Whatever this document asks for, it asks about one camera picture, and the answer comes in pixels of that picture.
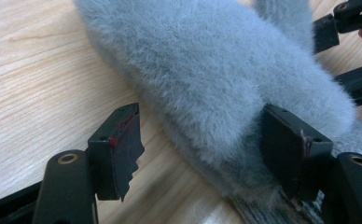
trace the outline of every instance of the wooden table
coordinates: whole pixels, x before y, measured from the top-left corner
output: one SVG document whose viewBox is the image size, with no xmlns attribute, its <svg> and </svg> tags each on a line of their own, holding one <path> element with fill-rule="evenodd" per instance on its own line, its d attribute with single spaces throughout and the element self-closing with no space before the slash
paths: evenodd
<svg viewBox="0 0 362 224">
<path fill-rule="evenodd" d="M 311 2 L 317 19 L 341 1 Z M 362 41 L 341 35 L 318 60 L 333 74 L 357 68 Z M 114 109 L 134 102 L 146 153 L 125 202 L 98 203 L 101 223 L 243 223 L 94 51 L 71 0 L 0 0 L 0 198 L 41 180 L 56 153 L 85 149 Z"/>
</svg>

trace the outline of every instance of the clamp jaw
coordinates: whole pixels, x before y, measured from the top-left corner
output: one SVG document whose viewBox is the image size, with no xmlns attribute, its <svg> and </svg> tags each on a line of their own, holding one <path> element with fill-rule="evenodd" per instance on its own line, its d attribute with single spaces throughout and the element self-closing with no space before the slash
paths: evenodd
<svg viewBox="0 0 362 224">
<path fill-rule="evenodd" d="M 362 0 L 349 0 L 337 5 L 333 15 L 314 22 L 314 53 L 340 44 L 338 33 L 344 34 L 362 29 Z"/>
<path fill-rule="evenodd" d="M 362 223 L 362 155 L 345 152 L 334 158 L 332 147 L 290 111 L 264 108 L 260 150 L 285 196 L 311 202 L 321 190 L 325 223 Z"/>
<path fill-rule="evenodd" d="M 47 163 L 42 182 L 0 200 L 0 223 L 98 223 L 96 200 L 123 201 L 143 154 L 138 104 L 115 110 L 88 141 Z"/>
</svg>

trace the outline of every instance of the faux fur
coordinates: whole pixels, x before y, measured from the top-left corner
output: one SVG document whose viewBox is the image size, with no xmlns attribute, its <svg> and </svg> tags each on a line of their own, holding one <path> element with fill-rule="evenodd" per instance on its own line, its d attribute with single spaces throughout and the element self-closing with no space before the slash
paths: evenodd
<svg viewBox="0 0 362 224">
<path fill-rule="evenodd" d="M 180 152 L 224 194 L 269 203 L 279 186 L 258 149 L 265 104 L 328 137 L 355 120 L 312 56 L 305 0 L 75 0 L 92 44 L 159 115 Z"/>
</svg>

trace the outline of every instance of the metal rivet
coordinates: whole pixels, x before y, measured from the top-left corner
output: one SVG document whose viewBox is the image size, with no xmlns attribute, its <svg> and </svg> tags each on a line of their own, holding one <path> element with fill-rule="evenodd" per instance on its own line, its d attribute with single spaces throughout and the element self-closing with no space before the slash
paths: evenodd
<svg viewBox="0 0 362 224">
<path fill-rule="evenodd" d="M 362 157 L 352 156 L 351 160 L 352 160 L 353 163 L 362 166 Z"/>
<path fill-rule="evenodd" d="M 68 154 L 62 155 L 58 159 L 58 163 L 61 164 L 61 165 L 65 165 L 65 164 L 69 164 L 71 162 L 74 162 L 77 159 L 78 159 L 78 155 L 76 153 L 68 153 Z"/>
</svg>

